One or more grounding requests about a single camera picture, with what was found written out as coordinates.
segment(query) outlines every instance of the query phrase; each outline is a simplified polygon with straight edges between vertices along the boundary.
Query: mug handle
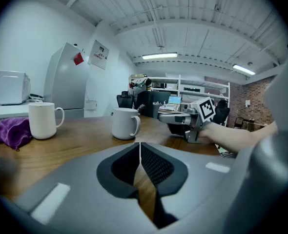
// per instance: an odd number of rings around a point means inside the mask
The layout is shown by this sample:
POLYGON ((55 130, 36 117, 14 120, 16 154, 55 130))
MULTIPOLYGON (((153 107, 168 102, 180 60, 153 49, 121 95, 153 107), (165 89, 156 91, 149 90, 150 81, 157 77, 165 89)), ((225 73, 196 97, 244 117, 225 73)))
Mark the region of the mug handle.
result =
POLYGON ((61 107, 57 107, 57 108, 55 108, 55 110, 61 110, 62 111, 62 121, 61 121, 61 123, 59 125, 56 126, 56 128, 58 128, 64 123, 65 112, 64 112, 63 108, 61 108, 61 107))
POLYGON ((131 119, 136 119, 136 129, 135 129, 135 133, 133 134, 130 134, 132 137, 137 135, 139 130, 140 130, 140 123, 141 123, 141 120, 138 116, 133 116, 131 117, 131 119))

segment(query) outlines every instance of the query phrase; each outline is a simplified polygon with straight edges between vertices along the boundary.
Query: human arm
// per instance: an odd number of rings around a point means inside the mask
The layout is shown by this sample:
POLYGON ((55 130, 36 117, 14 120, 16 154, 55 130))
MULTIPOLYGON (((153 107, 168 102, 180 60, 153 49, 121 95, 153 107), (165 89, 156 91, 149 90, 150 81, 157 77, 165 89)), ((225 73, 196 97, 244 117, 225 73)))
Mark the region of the human arm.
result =
POLYGON ((206 124, 199 133, 199 140, 206 142, 206 138, 224 149, 238 153, 240 149, 254 146, 260 140, 277 132, 276 123, 273 122, 258 131, 249 132, 243 129, 224 127, 213 122, 206 124))

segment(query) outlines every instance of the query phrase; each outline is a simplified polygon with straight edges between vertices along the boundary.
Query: white countertop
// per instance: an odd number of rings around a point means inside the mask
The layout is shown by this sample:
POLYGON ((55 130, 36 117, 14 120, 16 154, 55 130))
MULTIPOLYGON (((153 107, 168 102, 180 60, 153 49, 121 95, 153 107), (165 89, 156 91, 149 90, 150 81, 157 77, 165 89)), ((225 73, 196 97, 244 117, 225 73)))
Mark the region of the white countertop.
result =
POLYGON ((25 117, 28 116, 28 104, 29 102, 24 102, 20 105, 6 105, 0 106, 0 118, 10 118, 10 117, 25 117))

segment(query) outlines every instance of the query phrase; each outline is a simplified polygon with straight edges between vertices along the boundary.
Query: purple cloth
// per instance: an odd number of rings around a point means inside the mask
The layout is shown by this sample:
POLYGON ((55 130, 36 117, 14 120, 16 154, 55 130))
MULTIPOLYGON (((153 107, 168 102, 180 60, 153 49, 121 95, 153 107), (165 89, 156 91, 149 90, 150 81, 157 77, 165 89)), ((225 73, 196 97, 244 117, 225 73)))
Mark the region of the purple cloth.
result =
POLYGON ((9 118, 0 120, 0 142, 17 150, 30 142, 29 118, 9 118))

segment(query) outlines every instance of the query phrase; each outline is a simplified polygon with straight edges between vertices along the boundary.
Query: brick wall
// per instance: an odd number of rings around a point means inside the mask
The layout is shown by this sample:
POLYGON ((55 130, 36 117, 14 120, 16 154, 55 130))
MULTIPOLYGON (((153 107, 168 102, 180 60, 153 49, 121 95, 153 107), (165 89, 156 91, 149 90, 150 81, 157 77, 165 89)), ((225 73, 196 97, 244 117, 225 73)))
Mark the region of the brick wall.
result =
MULTIPOLYGON (((273 79, 274 76, 244 86, 230 82, 230 113, 227 119, 229 127, 234 126, 236 117, 253 118, 256 123, 270 124, 274 121, 270 110, 263 101, 264 91, 273 79), (245 100, 248 99, 250 99, 250 107, 245 107, 245 100)), ((205 77, 205 81, 227 84, 225 80, 211 77, 205 77)), ((205 89, 205 93, 218 94, 219 92, 205 89)))

